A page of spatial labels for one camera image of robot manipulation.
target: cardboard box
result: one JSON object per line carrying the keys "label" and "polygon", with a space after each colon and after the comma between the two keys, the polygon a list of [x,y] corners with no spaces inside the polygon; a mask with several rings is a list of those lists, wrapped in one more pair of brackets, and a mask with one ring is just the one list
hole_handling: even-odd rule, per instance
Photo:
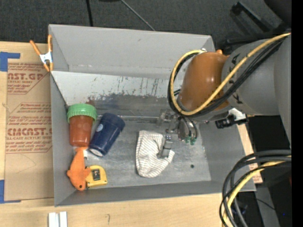
{"label": "cardboard box", "polygon": [[[236,126],[219,130],[199,124],[194,146],[174,139],[175,156],[158,177],[140,177],[135,169],[139,130],[163,132],[156,126],[169,110],[167,85],[176,61],[186,52],[214,51],[207,35],[50,25],[54,71],[51,73],[53,171],[55,206],[126,201],[221,192],[233,165],[245,155]],[[182,83],[184,70],[176,78]],[[101,165],[108,185],[77,191],[66,175],[73,158],[67,108],[93,101],[98,114],[124,118],[126,126],[109,154],[88,155],[86,165]],[[253,183],[247,190],[254,190]]]}
{"label": "cardboard box", "polygon": [[[47,49],[37,46],[42,53]],[[5,152],[4,200],[53,197],[50,74],[29,43],[1,42],[0,51],[20,53],[19,59],[8,59],[6,84],[1,85],[7,93],[0,111],[7,123],[5,146],[0,145]]]}

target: green component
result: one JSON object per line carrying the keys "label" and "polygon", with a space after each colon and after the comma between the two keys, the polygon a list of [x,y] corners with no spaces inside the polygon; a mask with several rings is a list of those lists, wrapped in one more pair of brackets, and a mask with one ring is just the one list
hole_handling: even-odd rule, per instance
{"label": "green component", "polygon": [[190,136],[187,136],[186,138],[185,138],[185,143],[189,143],[190,142]]}
{"label": "green component", "polygon": [[67,111],[67,122],[70,122],[70,118],[76,115],[90,116],[96,121],[97,111],[96,108],[89,104],[73,104]]}
{"label": "green component", "polygon": [[195,144],[196,140],[197,140],[196,138],[191,139],[190,144],[193,146]]}

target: orange jar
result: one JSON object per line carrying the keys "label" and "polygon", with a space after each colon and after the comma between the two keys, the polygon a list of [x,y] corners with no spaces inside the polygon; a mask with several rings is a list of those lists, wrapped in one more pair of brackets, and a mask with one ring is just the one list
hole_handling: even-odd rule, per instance
{"label": "orange jar", "polygon": [[68,108],[67,121],[70,124],[70,144],[88,147],[93,122],[97,118],[96,108],[89,104],[74,104]]}

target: wooden table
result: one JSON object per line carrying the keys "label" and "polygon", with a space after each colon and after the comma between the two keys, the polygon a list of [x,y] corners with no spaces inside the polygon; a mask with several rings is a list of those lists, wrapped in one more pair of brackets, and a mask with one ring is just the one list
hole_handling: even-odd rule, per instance
{"label": "wooden table", "polygon": [[[0,42],[2,52],[20,52],[23,56],[36,56],[29,43]],[[0,179],[4,177],[4,149],[6,126],[6,72],[0,72]],[[246,153],[251,145],[245,127],[239,127]],[[221,194],[205,194],[178,198],[143,201],[109,202],[90,205],[54,207],[54,200],[26,200],[0,204],[0,225],[5,227],[46,227],[50,212],[66,211],[69,227],[101,226],[210,226],[220,227],[219,205]]]}

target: cable bundle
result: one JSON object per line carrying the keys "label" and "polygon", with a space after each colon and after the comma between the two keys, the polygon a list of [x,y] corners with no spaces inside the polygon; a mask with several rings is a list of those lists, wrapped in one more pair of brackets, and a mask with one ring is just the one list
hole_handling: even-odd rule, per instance
{"label": "cable bundle", "polygon": [[[240,221],[244,227],[248,227],[246,224],[244,217],[242,216],[241,210],[239,208],[236,196],[238,192],[242,189],[242,187],[257,173],[263,171],[268,167],[274,167],[278,164],[291,164],[291,150],[267,150],[261,151],[255,154],[250,154],[248,156],[243,157],[239,160],[233,169],[229,172],[225,181],[223,183],[222,195],[223,200],[220,205],[220,219],[222,221],[222,226],[227,227],[227,217],[230,220],[232,226],[237,227],[233,216],[230,212],[230,207],[234,203],[237,214],[240,218]],[[238,170],[245,166],[249,166],[250,164],[261,164],[259,167],[248,171],[239,180],[235,183],[235,174]]]}

